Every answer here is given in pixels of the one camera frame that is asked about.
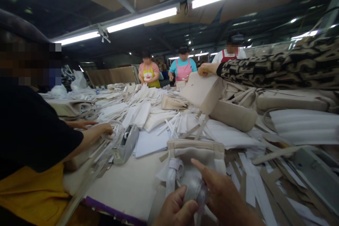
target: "red apron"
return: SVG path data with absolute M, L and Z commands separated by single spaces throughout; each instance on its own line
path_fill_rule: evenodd
M 221 62 L 224 63 L 224 62 L 227 62 L 228 60 L 237 59 L 238 54 L 239 54 L 239 51 L 237 53 L 235 53 L 234 56 L 225 56 L 225 50 L 223 50 Z

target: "worker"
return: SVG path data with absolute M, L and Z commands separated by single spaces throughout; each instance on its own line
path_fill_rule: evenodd
M 244 35 L 238 32 L 230 33 L 225 43 L 225 48 L 215 55 L 212 63 L 224 63 L 232 59 L 246 59 L 246 53 L 241 47 L 243 42 Z
M 204 63 L 201 76 L 214 73 L 226 81 L 265 89 L 339 89 L 339 38 L 313 39 L 275 55 Z
M 187 81 L 190 73 L 198 70 L 194 60 L 188 57 L 189 52 L 190 50 L 186 46 L 179 48 L 179 58 L 174 60 L 169 68 L 168 76 L 170 81 L 173 81 L 174 73 L 176 82 Z
M 108 123 L 60 120 L 28 86 L 48 85 L 56 70 L 61 76 L 61 52 L 52 52 L 55 44 L 37 28 L 0 10 L 0 42 L 0 102 L 5 119 L 1 124 L 0 225 L 54 226 L 70 200 L 63 188 L 63 162 L 113 130 Z M 80 205 L 68 225 L 96 226 L 99 220 L 98 212 Z
M 151 56 L 147 51 L 141 53 L 143 63 L 139 67 L 139 79 L 141 84 L 148 87 L 160 88 L 159 77 L 160 70 L 156 63 L 152 62 Z
M 241 196 L 228 176 L 223 176 L 207 168 L 195 159 L 192 164 L 200 171 L 209 189 L 207 206 L 218 218 L 220 225 L 265 226 L 263 221 L 241 199 Z M 194 225 L 194 214 L 198 204 L 190 200 L 183 204 L 186 186 L 181 186 L 166 198 L 159 216 L 152 226 Z

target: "yellow apron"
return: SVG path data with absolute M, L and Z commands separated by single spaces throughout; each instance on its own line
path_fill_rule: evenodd
M 63 188 L 64 165 L 59 163 L 43 173 L 23 167 L 0 180 L 0 206 L 37 226 L 54 226 L 70 196 Z M 69 226 L 97 226 L 100 215 L 79 205 Z
M 151 64 L 151 69 L 146 71 L 146 65 L 144 65 L 144 73 L 143 73 L 143 77 L 144 77 L 144 81 L 150 80 L 151 78 L 154 77 L 154 72 L 153 72 L 153 67 Z M 148 87 L 156 87 L 156 88 L 160 88 L 160 83 L 159 80 L 154 81 L 152 83 L 148 84 Z

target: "white plastic bag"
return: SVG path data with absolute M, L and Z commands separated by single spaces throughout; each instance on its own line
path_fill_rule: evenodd
M 73 91 L 86 88 L 86 79 L 82 71 L 73 70 L 75 80 L 71 83 L 71 89 Z
M 67 90 L 64 85 L 56 85 L 50 93 L 56 99 L 64 99 L 67 97 Z

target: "beige fabric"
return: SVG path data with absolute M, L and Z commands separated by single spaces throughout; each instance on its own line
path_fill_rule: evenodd
M 187 104 L 183 100 L 171 98 L 168 95 L 164 94 L 162 96 L 161 108 L 163 110 L 186 109 Z
M 248 132 L 253 129 L 258 113 L 231 102 L 218 101 L 210 117 L 240 131 Z
M 180 96 L 209 115 L 224 90 L 223 84 L 223 80 L 217 75 L 202 77 L 198 72 L 192 72 Z
M 55 109 L 58 116 L 76 117 L 93 108 L 94 102 L 84 100 L 46 100 Z

